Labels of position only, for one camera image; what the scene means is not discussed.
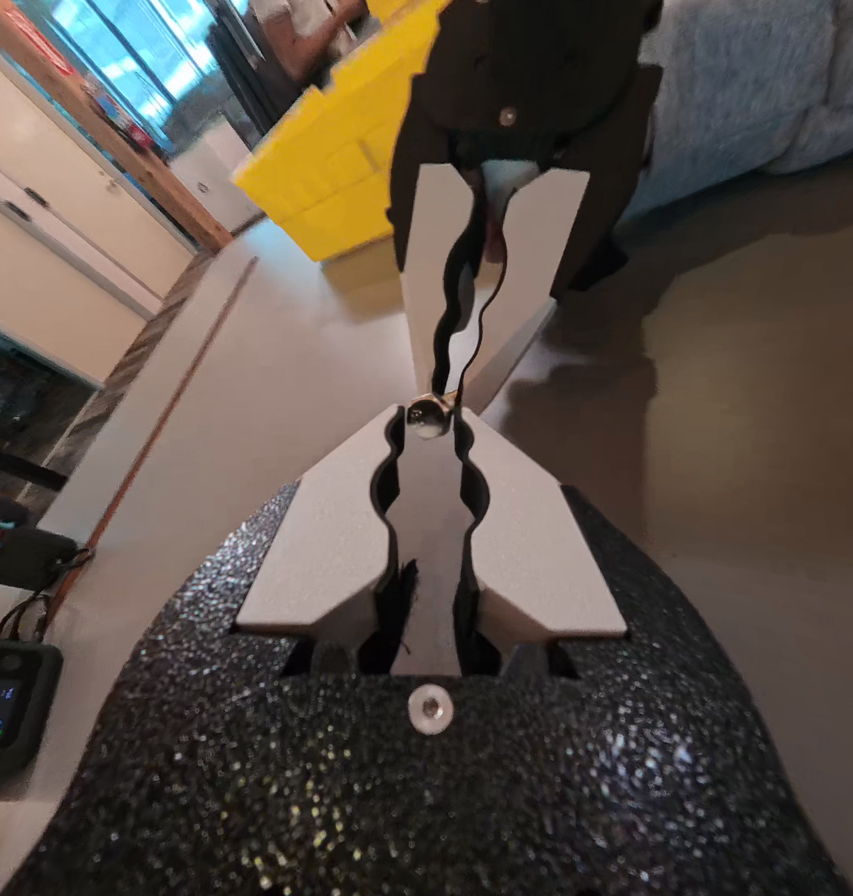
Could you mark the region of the black device with screen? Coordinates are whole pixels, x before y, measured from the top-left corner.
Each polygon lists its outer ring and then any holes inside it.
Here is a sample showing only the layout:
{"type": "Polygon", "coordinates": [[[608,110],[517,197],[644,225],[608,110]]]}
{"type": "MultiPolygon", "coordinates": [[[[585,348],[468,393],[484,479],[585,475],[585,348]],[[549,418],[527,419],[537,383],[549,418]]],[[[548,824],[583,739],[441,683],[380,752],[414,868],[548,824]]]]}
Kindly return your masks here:
{"type": "Polygon", "coordinates": [[[56,646],[0,640],[0,789],[37,756],[62,668],[56,646]]]}

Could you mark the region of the glass window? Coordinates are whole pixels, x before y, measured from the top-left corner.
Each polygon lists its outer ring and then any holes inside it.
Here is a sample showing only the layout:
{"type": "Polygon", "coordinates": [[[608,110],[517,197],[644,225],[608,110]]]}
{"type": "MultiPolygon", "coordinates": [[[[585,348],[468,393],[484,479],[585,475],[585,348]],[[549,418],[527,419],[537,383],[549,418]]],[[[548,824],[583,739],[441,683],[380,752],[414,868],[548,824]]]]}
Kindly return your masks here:
{"type": "Polygon", "coordinates": [[[89,74],[167,158],[228,122],[247,147],[259,136],[208,37],[209,2],[17,1],[82,75],[89,74]]]}

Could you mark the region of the white storage box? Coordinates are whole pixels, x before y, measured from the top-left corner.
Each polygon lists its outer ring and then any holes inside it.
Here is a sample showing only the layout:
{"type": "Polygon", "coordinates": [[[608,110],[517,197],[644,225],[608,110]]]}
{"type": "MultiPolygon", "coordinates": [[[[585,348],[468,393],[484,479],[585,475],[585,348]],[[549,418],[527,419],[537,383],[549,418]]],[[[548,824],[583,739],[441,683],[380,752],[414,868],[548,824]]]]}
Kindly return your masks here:
{"type": "Polygon", "coordinates": [[[221,116],[172,158],[168,167],[213,218],[235,233],[264,218],[262,210],[233,182],[235,170],[248,155],[241,136],[221,116]]]}

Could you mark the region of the black pouch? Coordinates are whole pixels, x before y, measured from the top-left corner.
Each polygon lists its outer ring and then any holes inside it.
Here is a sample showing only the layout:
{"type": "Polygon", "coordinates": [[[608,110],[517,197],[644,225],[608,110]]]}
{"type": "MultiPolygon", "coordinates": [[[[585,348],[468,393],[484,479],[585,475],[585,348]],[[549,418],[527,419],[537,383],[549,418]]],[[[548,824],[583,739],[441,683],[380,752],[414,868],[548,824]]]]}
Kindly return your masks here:
{"type": "Polygon", "coordinates": [[[68,537],[36,528],[0,529],[0,586],[46,588],[80,553],[68,537]]]}

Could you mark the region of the thin wooden stick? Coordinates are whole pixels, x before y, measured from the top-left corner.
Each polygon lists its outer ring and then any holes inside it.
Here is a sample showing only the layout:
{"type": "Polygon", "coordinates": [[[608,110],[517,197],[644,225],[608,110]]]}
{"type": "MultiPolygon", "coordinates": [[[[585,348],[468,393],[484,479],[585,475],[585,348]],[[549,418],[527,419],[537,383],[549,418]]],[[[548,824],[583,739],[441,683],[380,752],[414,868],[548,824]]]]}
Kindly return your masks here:
{"type": "Polygon", "coordinates": [[[96,550],[95,563],[53,588],[51,632],[105,611],[106,602],[148,602],[152,618],[204,556],[186,519],[189,499],[171,478],[193,452],[169,453],[178,413],[206,356],[231,318],[261,253],[226,252],[210,262],[173,323],[91,440],[41,521],[96,550]]]}

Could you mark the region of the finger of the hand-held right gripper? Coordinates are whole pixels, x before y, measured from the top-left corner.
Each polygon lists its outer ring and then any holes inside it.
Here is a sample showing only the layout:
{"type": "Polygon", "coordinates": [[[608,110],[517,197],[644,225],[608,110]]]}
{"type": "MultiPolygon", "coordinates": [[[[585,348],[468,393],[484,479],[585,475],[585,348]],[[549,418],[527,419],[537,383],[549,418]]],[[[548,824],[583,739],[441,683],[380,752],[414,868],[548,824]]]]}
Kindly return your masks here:
{"type": "Polygon", "coordinates": [[[451,340],[473,304],[486,203],[450,163],[424,164],[415,187],[401,287],[420,393],[456,389],[451,340]]]}
{"type": "Polygon", "coordinates": [[[461,405],[481,414],[555,312],[555,276],[589,185],[588,172],[552,168],[510,198],[505,259],[490,295],[477,297],[474,352],[462,370],[461,405]]]}

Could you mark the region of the grey fluffy blanket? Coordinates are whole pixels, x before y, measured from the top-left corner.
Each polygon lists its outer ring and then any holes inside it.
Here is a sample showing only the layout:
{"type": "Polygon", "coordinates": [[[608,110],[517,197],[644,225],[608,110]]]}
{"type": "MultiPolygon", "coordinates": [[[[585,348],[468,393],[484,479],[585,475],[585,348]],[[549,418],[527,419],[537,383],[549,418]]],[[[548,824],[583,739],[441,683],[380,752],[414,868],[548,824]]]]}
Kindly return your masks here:
{"type": "Polygon", "coordinates": [[[664,2],[650,163],[622,219],[853,154],[853,2],[664,2]]]}

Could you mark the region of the yellow plastic bin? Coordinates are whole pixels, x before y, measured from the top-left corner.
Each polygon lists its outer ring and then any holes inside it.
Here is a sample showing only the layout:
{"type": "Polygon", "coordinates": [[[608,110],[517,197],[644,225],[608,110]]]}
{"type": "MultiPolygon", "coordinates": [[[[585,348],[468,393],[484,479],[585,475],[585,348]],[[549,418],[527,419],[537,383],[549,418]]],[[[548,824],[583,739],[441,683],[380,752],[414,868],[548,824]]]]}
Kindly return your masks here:
{"type": "Polygon", "coordinates": [[[233,184],[313,262],[392,235],[392,154],[411,81],[425,69],[447,1],[373,2],[381,22],[307,88],[234,170],[233,184]]]}

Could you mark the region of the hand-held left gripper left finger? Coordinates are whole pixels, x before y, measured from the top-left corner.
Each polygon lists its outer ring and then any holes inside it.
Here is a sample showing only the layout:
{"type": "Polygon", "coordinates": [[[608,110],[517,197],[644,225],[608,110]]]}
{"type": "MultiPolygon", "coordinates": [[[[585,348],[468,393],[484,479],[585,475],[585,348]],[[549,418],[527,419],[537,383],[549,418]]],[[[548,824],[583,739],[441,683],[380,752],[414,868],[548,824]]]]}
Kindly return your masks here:
{"type": "Polygon", "coordinates": [[[238,611],[240,633],[365,641],[378,628],[376,591],[397,567],[376,482],[394,473],[393,405],[309,468],[238,611]]]}

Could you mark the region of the silver hex bolt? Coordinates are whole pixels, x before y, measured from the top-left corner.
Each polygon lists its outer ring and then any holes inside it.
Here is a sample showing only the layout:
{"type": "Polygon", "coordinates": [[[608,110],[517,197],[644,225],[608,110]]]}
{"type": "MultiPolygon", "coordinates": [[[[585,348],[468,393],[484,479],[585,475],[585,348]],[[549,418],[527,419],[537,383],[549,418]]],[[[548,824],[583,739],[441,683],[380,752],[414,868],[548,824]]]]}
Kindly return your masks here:
{"type": "Polygon", "coordinates": [[[444,437],[454,427],[457,398],[454,391],[443,395],[431,392],[414,399],[406,412],[408,428],[425,441],[444,437]]]}

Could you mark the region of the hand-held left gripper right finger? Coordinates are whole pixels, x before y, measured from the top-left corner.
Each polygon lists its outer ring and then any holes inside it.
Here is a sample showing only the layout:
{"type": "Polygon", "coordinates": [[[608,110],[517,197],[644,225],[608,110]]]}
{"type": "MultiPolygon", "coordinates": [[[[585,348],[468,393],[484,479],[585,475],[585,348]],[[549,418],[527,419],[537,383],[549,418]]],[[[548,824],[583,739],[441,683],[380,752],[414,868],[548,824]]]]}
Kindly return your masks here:
{"type": "Polygon", "coordinates": [[[627,632],[563,487],[469,409],[467,460],[488,487],[470,537],[488,639],[618,639],[627,632]]]}

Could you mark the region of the cream cabinet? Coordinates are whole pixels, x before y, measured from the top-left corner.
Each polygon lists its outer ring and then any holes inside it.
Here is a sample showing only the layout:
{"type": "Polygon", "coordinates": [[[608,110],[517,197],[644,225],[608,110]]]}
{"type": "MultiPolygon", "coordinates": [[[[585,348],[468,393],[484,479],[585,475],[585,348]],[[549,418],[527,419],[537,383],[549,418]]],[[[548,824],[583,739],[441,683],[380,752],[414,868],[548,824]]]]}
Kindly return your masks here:
{"type": "Polygon", "coordinates": [[[0,338],[100,388],[195,255],[0,54],[0,338]]]}

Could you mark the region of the dark storage shelf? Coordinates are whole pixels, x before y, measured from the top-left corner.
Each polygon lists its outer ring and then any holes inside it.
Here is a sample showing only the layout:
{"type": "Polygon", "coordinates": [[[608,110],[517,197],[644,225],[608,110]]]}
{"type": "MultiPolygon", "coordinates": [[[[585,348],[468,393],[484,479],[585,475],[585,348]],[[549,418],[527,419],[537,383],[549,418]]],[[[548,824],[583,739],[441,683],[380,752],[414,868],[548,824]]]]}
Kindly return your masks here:
{"type": "Polygon", "coordinates": [[[21,476],[50,469],[54,455],[98,388],[65,372],[0,333],[0,491],[15,496],[31,480],[21,476]]]}

